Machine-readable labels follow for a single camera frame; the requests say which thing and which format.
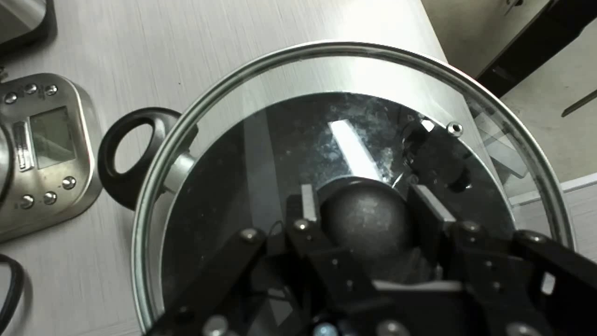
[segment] kitchen scale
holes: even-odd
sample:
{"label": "kitchen scale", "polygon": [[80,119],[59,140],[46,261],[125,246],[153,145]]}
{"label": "kitchen scale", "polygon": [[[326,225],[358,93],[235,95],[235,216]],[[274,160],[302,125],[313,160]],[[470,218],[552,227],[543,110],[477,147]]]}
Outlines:
{"label": "kitchen scale", "polygon": [[0,240],[69,220],[95,201],[89,115],[87,95],[61,76],[0,84]]}

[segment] stainless steel pot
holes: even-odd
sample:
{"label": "stainless steel pot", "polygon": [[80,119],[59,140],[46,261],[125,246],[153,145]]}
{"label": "stainless steel pot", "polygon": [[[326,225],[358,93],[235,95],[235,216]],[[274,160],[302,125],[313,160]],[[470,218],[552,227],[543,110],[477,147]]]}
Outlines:
{"label": "stainless steel pot", "polygon": [[[143,123],[153,127],[147,151],[117,173],[117,143]],[[319,192],[363,177],[404,194],[419,181],[457,220],[500,235],[531,227],[572,246],[557,181],[515,113],[449,65],[382,44],[294,46],[229,74],[179,119],[132,112],[104,136],[98,171],[136,211],[143,328],[231,231],[283,224],[283,201],[300,184]],[[541,209],[518,201],[533,192]]]}

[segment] button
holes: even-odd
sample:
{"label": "button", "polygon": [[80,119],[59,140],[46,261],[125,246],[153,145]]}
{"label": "button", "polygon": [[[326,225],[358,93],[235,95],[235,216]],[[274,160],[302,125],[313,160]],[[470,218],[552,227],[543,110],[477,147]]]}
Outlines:
{"label": "button", "polygon": [[44,203],[44,205],[52,205],[52,203],[56,203],[56,199],[57,199],[57,194],[52,192],[52,190],[46,190],[46,192],[43,194],[43,203]]}
{"label": "button", "polygon": [[29,194],[24,194],[24,196],[20,197],[20,209],[31,209],[33,203],[35,203],[35,197],[29,196]]}
{"label": "button", "polygon": [[56,95],[57,93],[57,85],[46,85],[44,87],[44,95]]}
{"label": "button", "polygon": [[71,188],[76,186],[76,179],[74,179],[72,175],[67,175],[67,177],[61,179],[61,186],[63,186],[65,190],[71,190]]}
{"label": "button", "polygon": [[7,93],[3,95],[3,102],[5,104],[15,104],[18,100],[18,95],[16,93]]}
{"label": "button", "polygon": [[35,85],[35,84],[24,85],[24,93],[28,93],[28,95],[33,95],[35,91],[37,91],[37,85]]}

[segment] black pot handle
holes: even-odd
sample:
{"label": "black pot handle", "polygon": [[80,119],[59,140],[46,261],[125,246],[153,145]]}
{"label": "black pot handle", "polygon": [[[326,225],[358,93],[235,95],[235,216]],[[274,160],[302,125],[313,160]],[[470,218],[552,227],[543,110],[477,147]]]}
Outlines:
{"label": "black pot handle", "polygon": [[[140,188],[145,181],[149,164],[166,140],[171,127],[177,123],[181,113],[168,108],[140,108],[134,110],[121,119],[117,119],[98,145],[97,155],[97,171],[98,179],[104,184],[106,192],[121,205],[134,209]],[[145,153],[138,158],[138,162],[126,169],[125,173],[115,171],[113,158],[119,141],[136,127],[151,125],[151,140]]]}

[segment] glass lid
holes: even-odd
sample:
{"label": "glass lid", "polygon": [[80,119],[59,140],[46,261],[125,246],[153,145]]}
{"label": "glass lid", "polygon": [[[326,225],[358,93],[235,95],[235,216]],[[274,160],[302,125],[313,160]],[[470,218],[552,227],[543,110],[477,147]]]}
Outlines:
{"label": "glass lid", "polygon": [[[401,225],[367,220],[367,211],[384,212],[352,197],[367,184],[401,203]],[[278,233],[306,190],[313,196],[306,216],[345,218],[322,229],[373,280],[432,280],[412,240],[414,186],[455,220],[494,235],[526,227],[572,244],[541,149],[459,71],[390,46],[317,43],[233,72],[179,119],[141,188],[132,240],[141,326],[233,233]]]}

